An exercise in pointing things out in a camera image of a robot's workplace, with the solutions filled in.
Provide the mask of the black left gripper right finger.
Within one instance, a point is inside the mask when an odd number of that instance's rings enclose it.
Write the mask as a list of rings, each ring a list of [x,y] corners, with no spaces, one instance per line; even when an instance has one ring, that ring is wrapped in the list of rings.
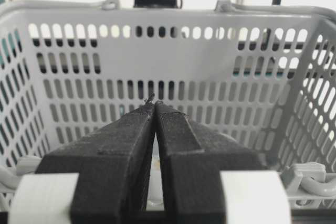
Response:
[[[266,170],[256,151],[155,103],[164,208],[176,223],[224,223],[221,171]]]

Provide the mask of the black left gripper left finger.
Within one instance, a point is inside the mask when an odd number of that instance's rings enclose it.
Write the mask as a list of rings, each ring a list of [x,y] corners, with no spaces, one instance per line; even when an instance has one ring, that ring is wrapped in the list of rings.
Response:
[[[79,175],[70,207],[72,223],[122,223],[145,211],[154,116],[154,104],[144,104],[42,158],[39,174]]]

